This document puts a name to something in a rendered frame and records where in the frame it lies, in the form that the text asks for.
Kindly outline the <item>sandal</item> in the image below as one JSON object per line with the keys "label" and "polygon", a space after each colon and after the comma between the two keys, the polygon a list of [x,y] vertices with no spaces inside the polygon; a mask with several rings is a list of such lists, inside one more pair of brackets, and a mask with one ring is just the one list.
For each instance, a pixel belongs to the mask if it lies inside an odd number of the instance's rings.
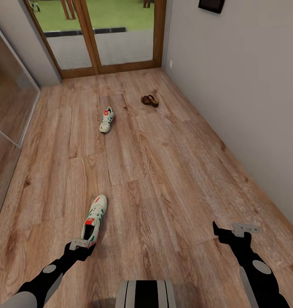
{"label": "sandal", "polygon": [[159,101],[156,101],[152,95],[141,97],[141,101],[144,105],[151,104],[153,107],[158,107]]}

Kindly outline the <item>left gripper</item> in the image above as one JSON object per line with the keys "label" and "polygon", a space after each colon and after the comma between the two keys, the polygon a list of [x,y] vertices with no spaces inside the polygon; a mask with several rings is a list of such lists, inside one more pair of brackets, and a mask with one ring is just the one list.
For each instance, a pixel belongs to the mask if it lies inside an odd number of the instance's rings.
{"label": "left gripper", "polygon": [[96,243],[91,245],[90,247],[81,247],[79,246],[76,250],[71,250],[70,244],[67,244],[65,246],[65,251],[63,256],[69,256],[71,259],[71,266],[73,266],[77,260],[79,261],[85,261],[88,256],[91,256],[94,248],[96,246]]}

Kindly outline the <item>gym shoe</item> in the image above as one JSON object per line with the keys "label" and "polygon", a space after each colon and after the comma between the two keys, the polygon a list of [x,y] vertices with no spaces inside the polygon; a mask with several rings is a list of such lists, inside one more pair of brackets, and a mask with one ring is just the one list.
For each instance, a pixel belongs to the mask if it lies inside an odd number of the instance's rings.
{"label": "gym shoe", "polygon": [[110,130],[110,123],[115,119],[114,112],[111,107],[104,111],[103,120],[99,128],[101,133],[107,133]]}
{"label": "gym shoe", "polygon": [[93,244],[97,244],[99,240],[99,227],[101,223],[102,216],[107,209],[107,198],[105,195],[99,195],[93,201],[89,215],[84,222],[81,239],[92,241]]}

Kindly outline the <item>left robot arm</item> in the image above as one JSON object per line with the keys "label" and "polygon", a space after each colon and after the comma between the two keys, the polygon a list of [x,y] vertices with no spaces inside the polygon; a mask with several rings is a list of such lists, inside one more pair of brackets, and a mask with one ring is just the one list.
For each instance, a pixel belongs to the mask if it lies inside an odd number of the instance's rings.
{"label": "left robot arm", "polygon": [[59,287],[63,275],[76,263],[85,261],[91,256],[96,243],[80,238],[73,238],[65,246],[64,255],[56,259],[30,282],[25,282],[19,291],[9,300],[0,305],[0,308],[43,308]]}

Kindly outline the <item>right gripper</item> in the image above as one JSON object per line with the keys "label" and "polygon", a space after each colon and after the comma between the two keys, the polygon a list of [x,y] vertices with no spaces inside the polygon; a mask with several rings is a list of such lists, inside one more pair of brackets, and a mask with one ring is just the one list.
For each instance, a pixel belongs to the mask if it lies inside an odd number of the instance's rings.
{"label": "right gripper", "polygon": [[218,236],[220,243],[226,243],[230,245],[233,253],[239,246],[249,246],[251,247],[251,234],[248,232],[244,233],[244,237],[236,237],[232,231],[220,229],[215,221],[213,222],[214,235]]}

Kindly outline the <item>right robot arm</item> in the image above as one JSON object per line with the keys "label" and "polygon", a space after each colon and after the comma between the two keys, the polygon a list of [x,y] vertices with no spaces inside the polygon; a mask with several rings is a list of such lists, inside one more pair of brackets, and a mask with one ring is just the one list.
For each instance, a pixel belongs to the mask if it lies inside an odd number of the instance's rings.
{"label": "right robot arm", "polygon": [[279,286],[272,269],[251,249],[251,234],[259,233],[256,225],[233,223],[234,230],[220,229],[213,222],[214,235],[220,243],[230,245],[237,257],[239,273],[251,308],[290,308],[279,293]]}

